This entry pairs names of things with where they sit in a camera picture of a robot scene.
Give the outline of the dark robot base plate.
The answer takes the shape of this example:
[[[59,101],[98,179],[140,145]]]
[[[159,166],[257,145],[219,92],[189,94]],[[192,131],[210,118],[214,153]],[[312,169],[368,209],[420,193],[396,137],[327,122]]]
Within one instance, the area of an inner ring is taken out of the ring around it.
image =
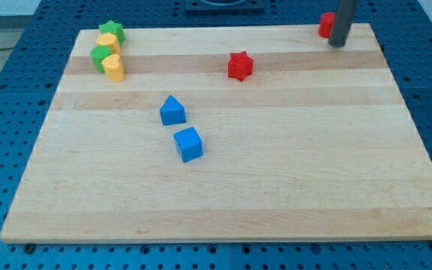
[[[186,13],[263,11],[263,0],[184,0]]]

